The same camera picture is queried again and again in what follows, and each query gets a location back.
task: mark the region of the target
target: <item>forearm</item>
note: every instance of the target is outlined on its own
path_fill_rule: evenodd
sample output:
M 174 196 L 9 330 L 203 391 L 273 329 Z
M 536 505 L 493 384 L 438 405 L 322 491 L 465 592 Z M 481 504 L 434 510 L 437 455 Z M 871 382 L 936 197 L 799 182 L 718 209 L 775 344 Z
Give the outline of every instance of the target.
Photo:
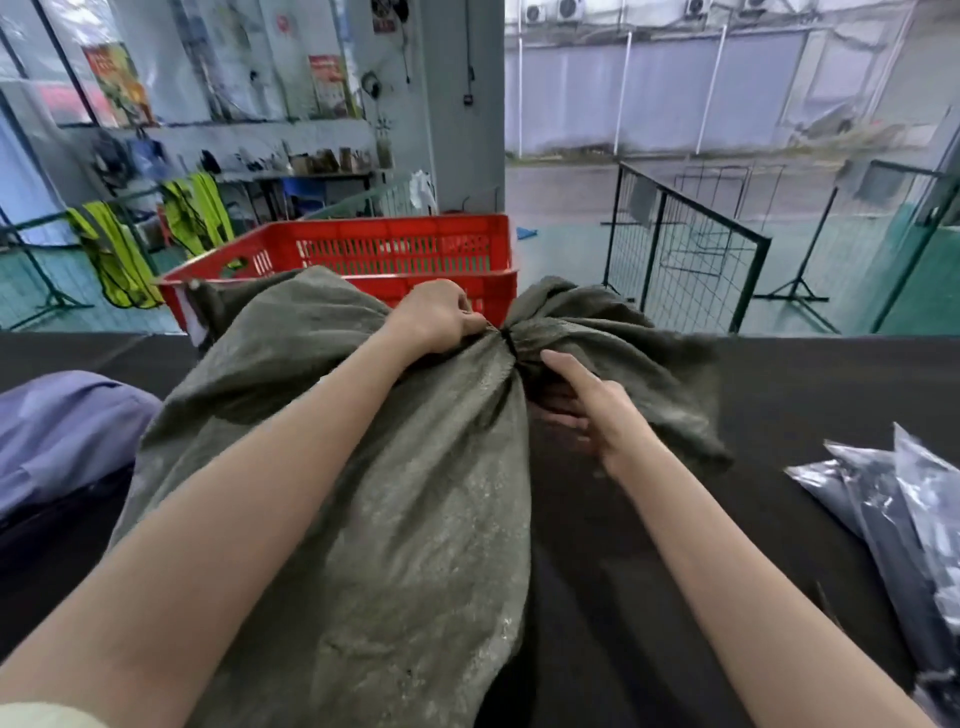
M 758 728 L 930 726 L 659 442 L 621 480 Z
M 13 653 L 0 702 L 70 705 L 110 728 L 182 724 L 415 358 L 381 329 L 188 478 Z

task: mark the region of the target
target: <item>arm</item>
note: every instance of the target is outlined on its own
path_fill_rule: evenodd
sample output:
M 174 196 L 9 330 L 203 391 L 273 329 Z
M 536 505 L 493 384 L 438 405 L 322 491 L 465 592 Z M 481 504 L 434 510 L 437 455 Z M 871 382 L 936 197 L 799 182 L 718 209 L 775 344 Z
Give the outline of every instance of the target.
M 580 429 L 627 492 L 757 728 L 932 727 L 751 543 L 623 387 L 569 354 L 543 361 L 576 395 L 546 419 Z
M 306 394 L 194 473 L 0 668 L 0 703 L 182 725 L 403 370 L 487 325 L 426 283 Z

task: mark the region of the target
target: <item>black conveyor belt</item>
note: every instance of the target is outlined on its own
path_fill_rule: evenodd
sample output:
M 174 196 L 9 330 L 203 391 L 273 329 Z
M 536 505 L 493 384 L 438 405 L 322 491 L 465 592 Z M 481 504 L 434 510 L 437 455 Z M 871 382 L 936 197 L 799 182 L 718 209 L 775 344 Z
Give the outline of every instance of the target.
M 914 666 L 866 548 L 782 473 L 838 440 L 889 448 L 892 422 L 960 463 L 960 340 L 729 339 L 721 433 L 736 458 L 707 485 L 754 542 L 905 688 Z M 0 390 L 75 368 L 166 394 L 195 354 L 183 336 L 0 333 Z M 534 588 L 524 647 L 479 723 L 749 725 L 627 500 L 534 425 Z M 0 582 L 0 655 L 99 558 L 121 498 Z

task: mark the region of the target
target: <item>purple fabric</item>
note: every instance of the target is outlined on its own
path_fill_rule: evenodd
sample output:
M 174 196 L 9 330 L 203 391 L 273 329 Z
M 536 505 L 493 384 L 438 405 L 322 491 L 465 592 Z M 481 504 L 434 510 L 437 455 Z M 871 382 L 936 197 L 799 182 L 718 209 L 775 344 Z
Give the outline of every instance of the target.
M 131 463 L 160 400 L 90 372 L 58 372 L 0 394 L 0 521 Z

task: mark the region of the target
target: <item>air conditioner unit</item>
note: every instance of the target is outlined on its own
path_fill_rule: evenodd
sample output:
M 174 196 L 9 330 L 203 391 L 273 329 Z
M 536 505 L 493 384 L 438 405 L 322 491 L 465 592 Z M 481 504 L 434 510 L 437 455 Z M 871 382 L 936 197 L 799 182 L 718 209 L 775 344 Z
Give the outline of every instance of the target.
M 546 22 L 545 3 L 527 3 L 523 9 L 523 22 L 526 25 L 540 25 Z
M 584 19 L 587 0 L 560 0 L 557 3 L 557 20 L 562 23 L 575 23 Z
M 704 17 L 710 11 L 710 2 L 711 0 L 686 0 L 684 17 L 687 20 Z
M 758 17 L 767 12 L 767 6 L 770 0 L 740 0 L 740 10 L 737 14 L 741 17 Z

